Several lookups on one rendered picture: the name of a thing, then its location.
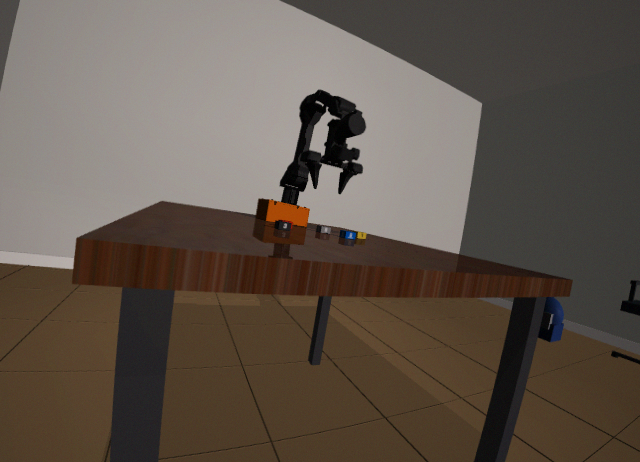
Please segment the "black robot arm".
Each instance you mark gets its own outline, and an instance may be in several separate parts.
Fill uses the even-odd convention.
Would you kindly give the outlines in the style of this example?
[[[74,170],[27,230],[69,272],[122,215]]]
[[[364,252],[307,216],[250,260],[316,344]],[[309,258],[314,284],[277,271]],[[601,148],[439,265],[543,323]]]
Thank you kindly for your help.
[[[320,101],[324,106],[322,107],[321,104],[315,101]],[[339,96],[332,96],[330,93],[321,89],[318,89],[314,94],[306,96],[299,107],[299,118],[302,124],[294,160],[288,165],[287,170],[280,180],[280,186],[284,187],[281,199],[282,203],[299,206],[297,205],[299,191],[304,192],[309,174],[309,169],[307,165],[305,165],[306,162],[300,161],[300,157],[302,152],[309,151],[314,125],[326,113],[326,107],[328,107],[328,111],[332,116],[341,119],[332,119],[328,122],[327,126],[329,126],[329,131],[327,138],[336,137],[346,141],[347,138],[362,134],[366,128],[362,112],[356,110],[356,104]],[[347,160],[351,163],[353,159],[358,160],[360,150],[356,148],[349,150],[347,149],[348,145],[346,145],[347,144],[344,143],[343,146],[340,146],[338,145],[338,141],[334,140],[327,155],[335,155],[338,159]]]

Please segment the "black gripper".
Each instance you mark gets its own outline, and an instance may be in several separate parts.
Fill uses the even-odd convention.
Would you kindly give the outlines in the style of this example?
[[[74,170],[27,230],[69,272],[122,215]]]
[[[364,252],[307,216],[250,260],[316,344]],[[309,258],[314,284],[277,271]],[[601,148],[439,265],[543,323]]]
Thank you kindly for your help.
[[[344,143],[346,144],[346,141],[344,139],[329,137],[327,138],[327,142],[324,143],[324,146],[326,147],[324,155],[321,156],[321,152],[317,151],[302,152],[300,161],[307,162],[305,163],[305,165],[308,166],[314,189],[317,189],[319,170],[322,166],[321,163],[343,168],[343,172],[340,172],[338,187],[338,194],[341,194],[352,176],[363,173],[363,166],[362,164],[356,162],[345,163],[343,162],[345,160],[338,159],[335,155],[328,156],[327,154],[329,148],[334,140],[337,140],[338,145],[340,146],[343,146]]]

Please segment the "blue block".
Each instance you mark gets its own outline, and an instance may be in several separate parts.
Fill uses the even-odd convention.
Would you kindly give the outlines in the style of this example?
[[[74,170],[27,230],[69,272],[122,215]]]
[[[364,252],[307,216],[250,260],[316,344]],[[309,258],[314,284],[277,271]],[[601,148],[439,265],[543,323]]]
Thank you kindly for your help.
[[[355,240],[356,233],[351,231],[340,230],[339,237]]]

